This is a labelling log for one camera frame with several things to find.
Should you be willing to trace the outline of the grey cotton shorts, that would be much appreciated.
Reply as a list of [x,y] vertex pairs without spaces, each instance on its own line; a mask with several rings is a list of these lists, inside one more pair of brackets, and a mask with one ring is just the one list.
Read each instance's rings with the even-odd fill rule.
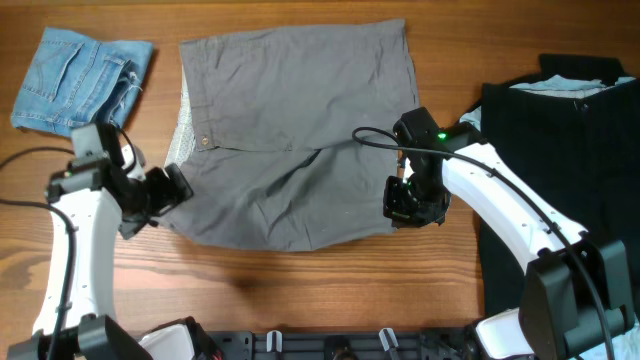
[[180,47],[191,199],[160,218],[190,240],[303,252],[389,234],[396,156],[352,139],[390,129],[419,94],[401,19],[279,27]]

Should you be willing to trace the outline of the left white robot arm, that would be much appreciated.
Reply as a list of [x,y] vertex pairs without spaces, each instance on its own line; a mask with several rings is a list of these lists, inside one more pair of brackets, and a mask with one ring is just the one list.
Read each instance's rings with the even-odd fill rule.
[[30,339],[10,359],[148,359],[150,353],[115,320],[114,249],[154,225],[193,190],[179,167],[145,170],[124,131],[90,123],[71,133],[73,159],[51,175],[45,202],[53,222],[47,290]]

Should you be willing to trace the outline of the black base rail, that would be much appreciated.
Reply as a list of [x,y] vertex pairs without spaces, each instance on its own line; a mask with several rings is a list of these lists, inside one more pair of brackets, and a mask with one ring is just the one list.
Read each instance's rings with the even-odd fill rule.
[[[466,344],[461,328],[433,328],[417,332],[391,329],[390,344],[380,330],[344,333],[349,349],[360,359],[454,360],[476,359],[477,352]],[[225,359],[236,360],[323,360],[329,357],[331,333],[254,334],[250,331],[211,332],[209,336]]]

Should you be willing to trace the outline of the black shorts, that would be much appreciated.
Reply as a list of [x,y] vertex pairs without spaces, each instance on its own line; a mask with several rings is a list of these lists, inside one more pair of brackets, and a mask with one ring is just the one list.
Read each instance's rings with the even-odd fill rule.
[[[593,235],[624,243],[631,286],[639,290],[639,79],[616,58],[542,54],[540,71],[483,85],[462,116],[530,188]],[[506,88],[560,75],[635,81],[583,99]]]

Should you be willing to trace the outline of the folded blue denim shorts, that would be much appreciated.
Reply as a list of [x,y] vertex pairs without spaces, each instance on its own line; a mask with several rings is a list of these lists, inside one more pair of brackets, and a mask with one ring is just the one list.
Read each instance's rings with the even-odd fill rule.
[[89,123],[122,128],[142,91],[154,47],[44,30],[10,115],[18,129],[68,137]]

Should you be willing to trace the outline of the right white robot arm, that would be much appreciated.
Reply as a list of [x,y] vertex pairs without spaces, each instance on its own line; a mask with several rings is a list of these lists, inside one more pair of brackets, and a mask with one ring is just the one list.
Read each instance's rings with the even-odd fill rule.
[[467,356],[570,359],[632,330],[636,315],[626,250],[596,238],[515,175],[468,123],[444,129],[425,108],[393,135],[407,158],[387,180],[383,213],[402,226],[443,223],[452,197],[471,206],[525,275],[519,305],[473,325]]

